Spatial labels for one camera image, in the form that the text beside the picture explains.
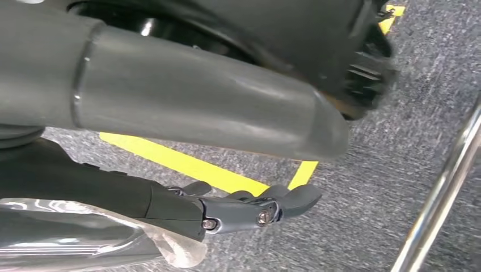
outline shiny metal rod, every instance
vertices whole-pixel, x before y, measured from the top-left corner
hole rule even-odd
[[[391,272],[419,271],[464,183],[481,145],[481,95],[409,231]]]

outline yellow tape line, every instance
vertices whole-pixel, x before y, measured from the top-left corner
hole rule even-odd
[[[228,193],[246,190],[258,196],[268,188],[266,184],[142,138],[100,133],[100,139]]]
[[[406,7],[386,5],[386,10],[391,10],[391,9],[394,9],[394,14],[393,14],[394,17],[390,18],[390,19],[386,19],[386,20],[379,23],[379,26],[381,27],[382,33],[384,33],[384,34],[387,34],[389,32],[389,30],[391,29],[391,26],[394,23],[395,17],[403,15]]]
[[[318,161],[303,161],[289,184],[289,190],[307,184],[318,164]]]

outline gray carpet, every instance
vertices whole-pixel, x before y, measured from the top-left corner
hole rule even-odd
[[[190,271],[389,269],[481,90],[481,3],[397,2],[407,5],[390,33],[398,51],[399,79],[381,109],[352,124],[346,156],[319,164],[311,183],[324,191],[320,203],[305,216],[277,226],[208,238],[208,258]],[[110,146],[95,133],[49,129],[45,135],[79,162],[163,184],[192,181]],[[266,184],[287,184],[298,166],[244,152],[163,143]],[[481,271],[479,162],[425,271]],[[180,270],[149,263],[109,271]]]

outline black mechanical part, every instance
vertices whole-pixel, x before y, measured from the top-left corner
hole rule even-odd
[[[74,162],[56,143],[37,139],[0,150],[0,199],[78,201],[201,241],[203,207],[157,182]]]
[[[103,171],[74,162],[58,144],[41,138],[0,150],[0,180],[0,199],[82,202],[198,241],[206,232],[254,230],[299,216],[321,197],[312,185],[292,191],[275,185],[258,197],[240,192],[226,198],[198,197],[210,190],[208,184],[199,181],[166,188],[151,180]]]
[[[315,86],[347,119],[355,120],[377,106],[393,80],[384,73],[394,72],[391,45],[377,26],[391,16],[382,10],[385,3],[50,0],[48,5],[303,80]],[[373,70],[380,76],[372,79],[350,71],[353,65],[359,66],[359,52],[383,64]]]

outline clear plastic cover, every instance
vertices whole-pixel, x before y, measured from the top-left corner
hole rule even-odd
[[[165,259],[189,268],[205,244],[138,220],[74,202],[0,199],[0,271],[79,271]]]

